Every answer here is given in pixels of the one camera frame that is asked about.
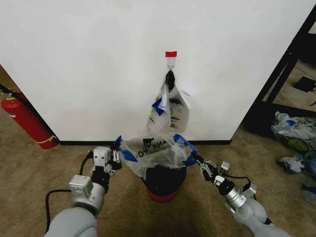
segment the white plastic bag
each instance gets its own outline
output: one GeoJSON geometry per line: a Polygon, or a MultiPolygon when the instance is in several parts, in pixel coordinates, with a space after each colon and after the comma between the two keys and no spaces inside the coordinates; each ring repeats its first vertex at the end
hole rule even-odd
{"type": "Polygon", "coordinates": [[[276,112],[271,126],[276,139],[297,151],[316,150],[316,118],[290,117],[276,112]]]}
{"type": "Polygon", "coordinates": [[[120,142],[121,160],[139,177],[146,179],[147,168],[156,165],[177,169],[194,164],[191,152],[196,149],[182,136],[158,135],[120,142]]]}
{"type": "Polygon", "coordinates": [[[166,75],[146,125],[151,134],[174,131],[183,132],[189,121],[190,107],[185,99],[188,94],[181,93],[175,84],[170,70],[166,75]]]}

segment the white wall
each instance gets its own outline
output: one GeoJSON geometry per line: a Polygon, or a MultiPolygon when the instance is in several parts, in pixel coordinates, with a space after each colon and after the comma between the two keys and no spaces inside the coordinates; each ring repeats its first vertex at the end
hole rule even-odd
{"type": "Polygon", "coordinates": [[[130,139],[177,50],[185,137],[229,140],[315,3],[3,0],[0,63],[59,139],[130,139]]]}

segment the red label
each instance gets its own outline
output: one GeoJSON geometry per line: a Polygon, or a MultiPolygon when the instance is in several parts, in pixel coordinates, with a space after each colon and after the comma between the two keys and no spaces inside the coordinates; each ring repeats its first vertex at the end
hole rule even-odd
{"type": "Polygon", "coordinates": [[[174,52],[166,52],[166,58],[174,58],[177,56],[177,51],[174,52]]]}

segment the red trash can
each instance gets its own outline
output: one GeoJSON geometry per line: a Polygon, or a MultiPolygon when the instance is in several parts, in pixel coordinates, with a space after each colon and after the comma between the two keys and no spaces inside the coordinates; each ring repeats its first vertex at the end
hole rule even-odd
{"type": "Polygon", "coordinates": [[[167,202],[174,198],[176,191],[184,182],[187,168],[170,169],[157,165],[147,168],[146,179],[142,178],[148,195],[157,202],[167,202]]]}

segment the black baseboard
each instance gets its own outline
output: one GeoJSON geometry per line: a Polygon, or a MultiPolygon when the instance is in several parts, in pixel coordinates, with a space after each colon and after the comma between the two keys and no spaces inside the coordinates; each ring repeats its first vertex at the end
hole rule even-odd
{"type": "MultiPolygon", "coordinates": [[[[189,141],[192,145],[229,145],[231,140],[189,141]]],[[[59,141],[62,146],[110,146],[113,141],[59,141]]]]}

